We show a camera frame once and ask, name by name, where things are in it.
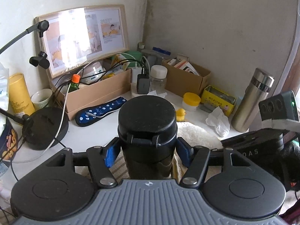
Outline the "long cardboard box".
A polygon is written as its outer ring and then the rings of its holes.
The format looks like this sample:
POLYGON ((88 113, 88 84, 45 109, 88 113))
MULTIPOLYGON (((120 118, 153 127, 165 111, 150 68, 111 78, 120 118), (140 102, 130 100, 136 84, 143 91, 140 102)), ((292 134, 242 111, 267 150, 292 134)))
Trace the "long cardboard box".
POLYGON ((73 120, 78 111, 112 100, 130 90, 131 70, 87 85, 68 94, 65 112, 73 120))

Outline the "black power adapter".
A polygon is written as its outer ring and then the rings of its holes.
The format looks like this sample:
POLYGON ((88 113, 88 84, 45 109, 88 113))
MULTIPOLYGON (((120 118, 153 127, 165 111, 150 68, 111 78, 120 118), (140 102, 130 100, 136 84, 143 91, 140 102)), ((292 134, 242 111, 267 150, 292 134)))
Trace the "black power adapter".
POLYGON ((137 93, 147 95, 149 93, 150 78, 146 74, 137 75, 137 93))

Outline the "striped beige towel mat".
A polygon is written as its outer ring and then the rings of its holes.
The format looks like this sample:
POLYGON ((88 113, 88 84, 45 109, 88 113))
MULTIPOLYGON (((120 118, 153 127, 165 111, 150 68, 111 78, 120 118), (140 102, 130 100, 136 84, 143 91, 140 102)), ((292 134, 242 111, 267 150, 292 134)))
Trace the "striped beige towel mat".
MULTIPOLYGON (((152 144, 149 140, 141 143, 127 143, 119 139, 120 152, 123 152, 129 177, 131 179, 164 179, 170 175, 172 159, 176 150, 176 139, 169 143, 152 144)), ((109 168, 93 168, 87 166, 94 184, 100 188, 113 188, 117 186, 109 168)))

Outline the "black thermos bottle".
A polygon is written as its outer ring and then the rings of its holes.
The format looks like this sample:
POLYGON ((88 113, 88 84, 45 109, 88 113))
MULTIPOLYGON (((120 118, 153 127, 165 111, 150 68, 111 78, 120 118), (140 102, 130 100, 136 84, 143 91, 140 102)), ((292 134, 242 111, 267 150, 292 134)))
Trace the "black thermos bottle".
POLYGON ((177 138, 176 111, 166 99, 142 95, 128 100, 119 110, 118 137, 127 143, 169 143, 177 138))

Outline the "crumpled tissue near tin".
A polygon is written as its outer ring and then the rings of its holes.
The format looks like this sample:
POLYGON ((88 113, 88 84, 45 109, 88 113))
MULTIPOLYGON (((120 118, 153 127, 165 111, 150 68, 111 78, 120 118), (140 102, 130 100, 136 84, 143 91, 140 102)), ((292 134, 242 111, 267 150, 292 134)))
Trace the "crumpled tissue near tin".
POLYGON ((220 107, 215 108, 206 118, 206 124, 214 128, 220 137, 227 137, 230 132, 228 117, 220 107))

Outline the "framed baby photo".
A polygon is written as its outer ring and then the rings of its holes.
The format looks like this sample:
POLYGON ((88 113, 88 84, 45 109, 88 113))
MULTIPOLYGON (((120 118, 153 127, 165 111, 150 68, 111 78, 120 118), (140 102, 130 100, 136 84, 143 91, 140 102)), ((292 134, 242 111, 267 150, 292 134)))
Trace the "framed baby photo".
POLYGON ((40 15, 49 28, 42 38, 50 66, 47 76, 57 78, 90 62, 129 50, 125 6, 98 5, 40 15))

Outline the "small cardboard box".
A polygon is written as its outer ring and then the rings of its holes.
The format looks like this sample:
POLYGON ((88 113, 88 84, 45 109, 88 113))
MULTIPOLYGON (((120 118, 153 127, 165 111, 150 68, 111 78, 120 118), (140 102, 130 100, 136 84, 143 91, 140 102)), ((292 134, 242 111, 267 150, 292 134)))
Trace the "small cardboard box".
POLYGON ((162 60, 162 66, 167 68, 165 89, 180 97, 183 97, 187 92, 201 95, 203 90, 209 85, 211 71, 195 63, 191 63, 199 74, 198 76, 169 65, 169 61, 169 59, 162 60))

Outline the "white ceramic cup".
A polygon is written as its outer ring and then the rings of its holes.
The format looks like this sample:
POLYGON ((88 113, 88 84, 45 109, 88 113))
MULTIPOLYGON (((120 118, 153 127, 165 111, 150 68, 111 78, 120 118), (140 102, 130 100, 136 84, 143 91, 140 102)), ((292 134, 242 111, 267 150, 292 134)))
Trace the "white ceramic cup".
POLYGON ((35 110, 40 110, 45 107, 50 102, 52 94, 53 91, 49 88, 39 90, 33 94, 31 96, 31 102, 33 103, 35 110))

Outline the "white fluffy cloth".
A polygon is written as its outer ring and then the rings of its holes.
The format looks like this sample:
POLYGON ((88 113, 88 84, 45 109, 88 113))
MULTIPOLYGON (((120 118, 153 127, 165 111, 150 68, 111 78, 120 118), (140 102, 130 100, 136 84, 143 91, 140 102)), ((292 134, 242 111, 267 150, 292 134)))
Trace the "white fluffy cloth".
POLYGON ((189 122, 177 123, 177 136, 182 137, 189 145, 204 146, 209 149, 221 149, 221 141, 205 129, 189 122))

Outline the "blue snack packet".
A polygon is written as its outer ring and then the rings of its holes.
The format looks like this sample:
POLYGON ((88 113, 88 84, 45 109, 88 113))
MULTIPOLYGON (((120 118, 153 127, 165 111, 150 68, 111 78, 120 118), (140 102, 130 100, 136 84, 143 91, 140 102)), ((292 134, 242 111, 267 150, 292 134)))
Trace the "blue snack packet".
POLYGON ((6 118, 4 129, 1 132, 1 160, 12 160, 18 148, 18 134, 10 120, 6 118))

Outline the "orange cap green bottle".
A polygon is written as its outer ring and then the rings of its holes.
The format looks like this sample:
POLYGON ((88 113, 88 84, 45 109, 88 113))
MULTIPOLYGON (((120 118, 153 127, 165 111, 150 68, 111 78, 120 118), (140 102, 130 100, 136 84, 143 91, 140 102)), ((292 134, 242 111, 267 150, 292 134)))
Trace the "orange cap green bottle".
POLYGON ((80 83, 80 75, 74 74, 71 79, 71 84, 68 92, 73 92, 75 90, 79 89, 79 83, 80 83))

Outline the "stainless steel thermos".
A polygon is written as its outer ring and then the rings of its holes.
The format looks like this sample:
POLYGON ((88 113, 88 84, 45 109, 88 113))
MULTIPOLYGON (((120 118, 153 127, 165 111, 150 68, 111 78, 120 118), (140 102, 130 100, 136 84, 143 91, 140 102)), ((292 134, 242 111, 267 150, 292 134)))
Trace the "stainless steel thermos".
POLYGON ((258 104, 265 100, 273 86, 274 77, 263 69, 256 68, 246 88, 244 97, 234 114, 231 125, 240 132, 246 132, 258 114, 258 104))

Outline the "yellow tin box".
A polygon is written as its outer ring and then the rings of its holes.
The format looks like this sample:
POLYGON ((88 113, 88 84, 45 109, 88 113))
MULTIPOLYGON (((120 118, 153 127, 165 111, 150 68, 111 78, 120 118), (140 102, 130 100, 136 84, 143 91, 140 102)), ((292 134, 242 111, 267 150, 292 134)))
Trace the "yellow tin box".
POLYGON ((213 107, 220 107, 223 113, 229 117, 236 105, 236 98, 213 87, 207 86, 201 95, 202 104, 209 104, 213 107))

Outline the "yellow cylinder canister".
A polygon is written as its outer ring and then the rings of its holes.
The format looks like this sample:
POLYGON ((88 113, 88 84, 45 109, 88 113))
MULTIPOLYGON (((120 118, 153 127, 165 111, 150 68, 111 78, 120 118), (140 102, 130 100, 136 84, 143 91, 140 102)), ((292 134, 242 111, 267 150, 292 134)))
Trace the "yellow cylinder canister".
POLYGON ((9 103, 16 116, 32 115, 35 112, 29 96, 26 81, 22 73, 16 73, 9 78, 9 103))

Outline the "white lid clear jar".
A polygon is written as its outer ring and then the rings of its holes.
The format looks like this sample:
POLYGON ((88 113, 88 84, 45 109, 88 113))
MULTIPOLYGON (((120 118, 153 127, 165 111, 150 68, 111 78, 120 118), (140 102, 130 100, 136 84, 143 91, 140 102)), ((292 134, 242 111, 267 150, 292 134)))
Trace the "white lid clear jar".
POLYGON ((151 67, 151 89, 155 90, 158 94, 165 92, 167 72, 167 68, 162 65, 151 67))

